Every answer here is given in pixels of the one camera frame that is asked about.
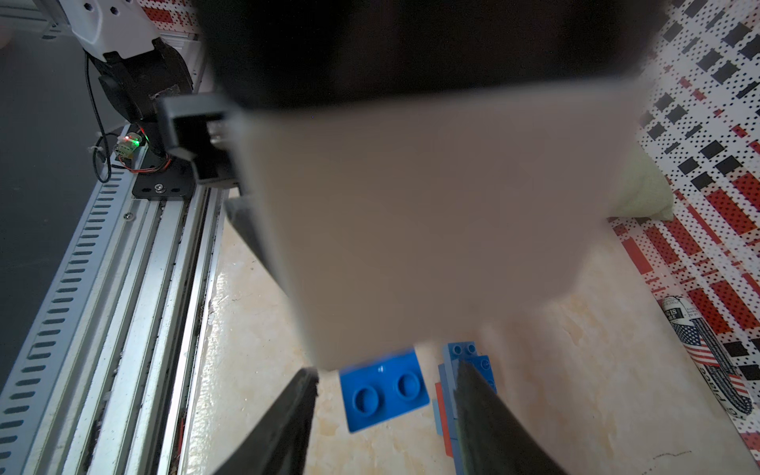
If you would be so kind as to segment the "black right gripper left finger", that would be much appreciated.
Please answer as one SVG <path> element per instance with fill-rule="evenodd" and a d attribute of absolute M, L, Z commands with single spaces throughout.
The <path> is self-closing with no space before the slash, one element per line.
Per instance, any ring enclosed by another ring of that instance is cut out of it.
<path fill-rule="evenodd" d="M 297 371 L 218 474 L 302 474 L 305 470 L 319 374 Z"/>

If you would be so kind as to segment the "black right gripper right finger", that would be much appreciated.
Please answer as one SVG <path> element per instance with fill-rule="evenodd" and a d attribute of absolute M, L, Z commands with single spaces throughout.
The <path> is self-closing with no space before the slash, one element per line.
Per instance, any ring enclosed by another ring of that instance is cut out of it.
<path fill-rule="evenodd" d="M 461 362 L 453 396 L 467 474 L 563 474 L 473 364 Z"/>

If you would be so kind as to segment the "red lego brick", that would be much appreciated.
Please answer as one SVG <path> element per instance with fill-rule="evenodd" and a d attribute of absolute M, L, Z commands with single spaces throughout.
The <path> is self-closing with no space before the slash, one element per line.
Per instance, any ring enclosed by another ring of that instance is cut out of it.
<path fill-rule="evenodd" d="M 445 454 L 453 457 L 453 449 L 447 423 L 447 412 L 445 411 L 445 400 L 443 400 L 443 386 L 441 382 L 435 384 L 435 420 L 437 421 L 437 433 L 443 438 Z"/>

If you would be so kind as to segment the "blue tiny lego brick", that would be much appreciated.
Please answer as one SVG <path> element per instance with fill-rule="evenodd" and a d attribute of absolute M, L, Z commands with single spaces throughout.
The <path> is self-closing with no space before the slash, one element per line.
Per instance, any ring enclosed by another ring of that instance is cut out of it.
<path fill-rule="evenodd" d="M 464 362 L 473 366 L 478 374 L 485 379 L 492 391 L 494 393 L 497 392 L 490 358 L 478 352 L 475 342 L 450 342 L 446 346 L 446 349 L 451 367 L 453 386 L 456 386 L 459 366 Z"/>

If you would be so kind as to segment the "blue lego brick front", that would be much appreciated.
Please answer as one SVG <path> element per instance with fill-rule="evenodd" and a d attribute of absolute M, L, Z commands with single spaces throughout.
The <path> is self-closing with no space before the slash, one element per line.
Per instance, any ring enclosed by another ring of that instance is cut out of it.
<path fill-rule="evenodd" d="M 349 433 L 357 433 L 429 405 L 415 350 L 340 370 Z"/>

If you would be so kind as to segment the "blue long lego brick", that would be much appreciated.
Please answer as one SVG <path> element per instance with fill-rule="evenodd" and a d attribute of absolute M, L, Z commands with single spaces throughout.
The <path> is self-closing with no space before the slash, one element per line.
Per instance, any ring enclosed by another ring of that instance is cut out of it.
<path fill-rule="evenodd" d="M 445 400 L 445 411 L 447 416 L 447 423 L 448 423 L 448 429 L 453 449 L 453 463 L 455 468 L 455 473 L 457 475 L 462 475 L 464 473 L 462 458 L 461 458 L 461 451 L 458 443 L 458 437 L 456 434 L 456 421 L 453 417 L 452 413 L 452 402 L 451 402 L 451 395 L 448 387 L 448 381 L 447 381 L 447 372 L 445 371 L 445 366 L 443 364 L 439 364 L 439 378 L 441 378 L 441 386 L 443 386 L 443 400 Z"/>

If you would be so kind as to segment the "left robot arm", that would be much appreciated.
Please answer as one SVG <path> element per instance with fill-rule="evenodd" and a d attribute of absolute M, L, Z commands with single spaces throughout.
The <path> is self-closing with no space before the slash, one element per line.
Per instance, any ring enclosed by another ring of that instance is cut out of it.
<path fill-rule="evenodd" d="M 660 1 L 197 1 L 219 96 L 136 1 L 65 1 L 121 112 L 241 186 L 336 370 L 565 292 L 635 139 Z"/>

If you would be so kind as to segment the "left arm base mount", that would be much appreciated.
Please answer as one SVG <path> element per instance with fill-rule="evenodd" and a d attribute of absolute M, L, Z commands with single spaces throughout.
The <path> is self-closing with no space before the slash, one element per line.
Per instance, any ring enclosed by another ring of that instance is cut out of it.
<path fill-rule="evenodd" d="M 130 165 L 130 169 L 137 171 L 133 197 L 189 201 L 196 188 L 190 164 L 163 151 L 158 124 L 134 124 L 130 131 L 142 136 L 142 145 L 133 154 Z"/>

